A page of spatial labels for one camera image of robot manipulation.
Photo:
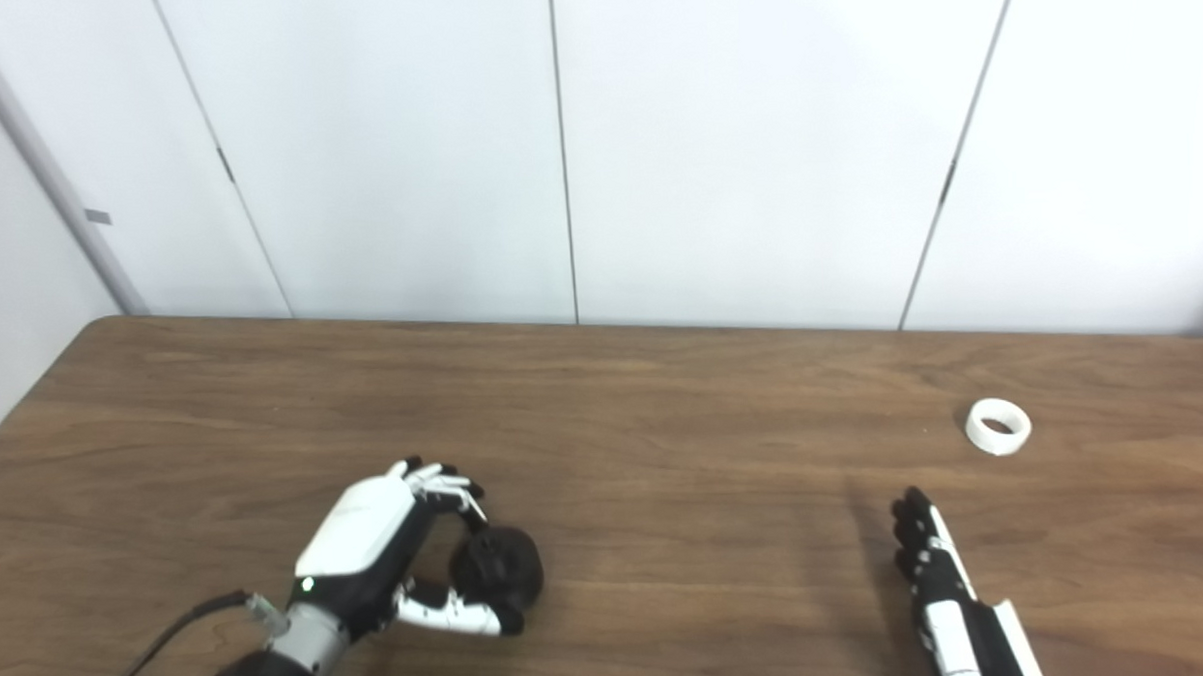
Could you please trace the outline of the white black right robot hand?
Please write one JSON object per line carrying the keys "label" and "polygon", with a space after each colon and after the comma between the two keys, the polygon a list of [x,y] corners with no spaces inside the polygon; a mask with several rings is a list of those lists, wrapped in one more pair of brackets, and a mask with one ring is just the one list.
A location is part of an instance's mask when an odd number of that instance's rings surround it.
{"label": "white black right robot hand", "polygon": [[1013,603],[978,598],[946,518],[921,488],[905,488],[891,516],[894,563],[934,676],[1044,676]]}

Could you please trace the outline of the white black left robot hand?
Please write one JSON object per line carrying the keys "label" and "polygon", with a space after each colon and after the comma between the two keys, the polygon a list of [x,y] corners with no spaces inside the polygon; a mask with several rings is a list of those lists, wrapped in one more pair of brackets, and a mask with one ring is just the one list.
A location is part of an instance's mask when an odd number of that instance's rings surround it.
{"label": "white black left robot hand", "polygon": [[351,484],[294,567],[288,609],[318,607],[351,642],[395,619],[470,635],[518,636],[523,613],[505,601],[411,577],[435,520],[454,512],[468,533],[488,529],[485,492],[449,463],[413,456]]}

